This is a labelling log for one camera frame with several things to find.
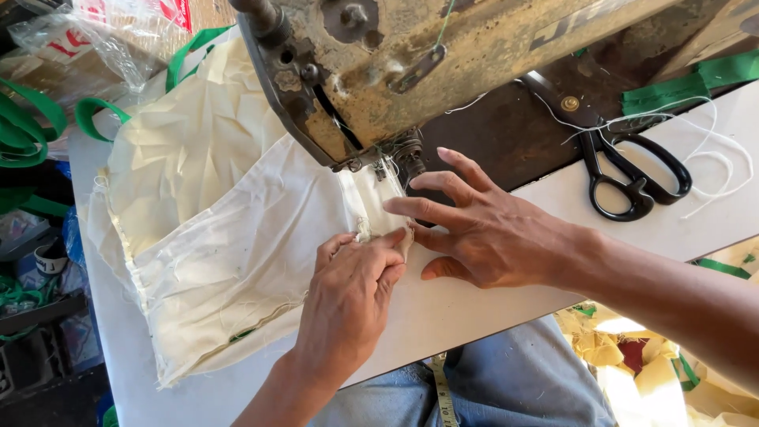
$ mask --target yellow measuring tape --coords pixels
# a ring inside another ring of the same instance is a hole
[[[458,427],[456,412],[453,410],[453,398],[448,389],[448,380],[442,366],[446,363],[446,354],[439,354],[432,358],[429,367],[435,374],[435,387],[437,387],[437,401],[440,406],[440,419],[445,427]]]

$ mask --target jeans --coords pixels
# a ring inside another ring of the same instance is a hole
[[[551,315],[448,351],[461,427],[612,427],[597,382]],[[310,427],[442,427],[432,371],[418,362],[337,392]]]

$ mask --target table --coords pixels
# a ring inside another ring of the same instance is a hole
[[[220,43],[238,34],[235,28],[213,43]],[[202,52],[196,52],[189,56],[184,70],[197,64],[201,54]],[[159,75],[151,82],[152,87],[148,93],[160,90],[161,79],[162,75]],[[758,85],[750,88],[748,92],[729,96],[740,98],[741,106],[745,107],[750,103],[750,96],[759,96]],[[123,107],[133,102],[134,99],[124,99],[117,104]],[[728,113],[720,116],[721,127],[728,128],[729,133],[740,134],[746,139],[747,135],[756,131],[752,128],[753,123],[736,122],[730,116]],[[702,122],[708,120],[705,115],[695,118]],[[99,125],[113,127],[114,122],[115,120],[109,120],[107,112],[101,112],[96,117],[96,124]],[[674,150],[677,148],[674,141],[682,142],[681,133],[682,128],[676,122],[668,122],[649,131],[647,136],[660,140],[665,147]],[[678,135],[679,139],[673,139],[673,135]],[[433,147],[430,136],[426,136],[427,143]],[[752,147],[753,153],[759,157],[759,144],[755,145],[757,146]],[[85,137],[79,131],[73,132],[69,137],[74,193],[78,206],[87,202],[96,170],[106,164],[110,150],[109,144]],[[715,173],[719,171],[714,168],[699,169],[701,180],[704,176]],[[715,204],[686,224],[678,223],[676,218],[682,210],[689,208],[693,202],[690,197],[671,208],[657,207],[649,217],[636,223],[611,223],[592,211],[587,203],[585,182],[587,176],[584,175],[584,165],[578,163],[562,169],[548,179],[524,187],[515,194],[537,203],[552,214],[595,226],[612,236],[680,261],[696,258],[759,234],[759,220],[751,215],[756,207],[750,207],[738,198],[726,199],[720,206]],[[759,183],[754,184],[747,187],[744,194],[756,194]],[[712,225],[713,218],[723,214],[727,204],[736,209],[731,221],[720,223],[719,226]],[[706,224],[710,224],[712,232],[708,236],[693,232],[704,230]],[[81,229],[87,229],[85,224],[81,224]],[[156,391],[156,368],[146,322],[137,307],[123,297],[121,284],[94,251],[85,232],[83,243],[109,379],[120,425],[124,427],[228,425],[258,390],[274,361],[294,343],[294,335],[283,338],[236,365],[207,375],[185,378],[172,389]],[[416,258],[417,262],[395,288],[388,326],[376,352],[346,385],[582,300],[580,296],[544,286],[483,291],[453,279],[420,282],[416,278],[421,267],[427,259],[434,256],[418,245],[412,248],[410,258]]]

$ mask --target sewing machine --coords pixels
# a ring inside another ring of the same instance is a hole
[[[230,0],[266,97],[322,165],[392,156],[417,126],[679,0]]]

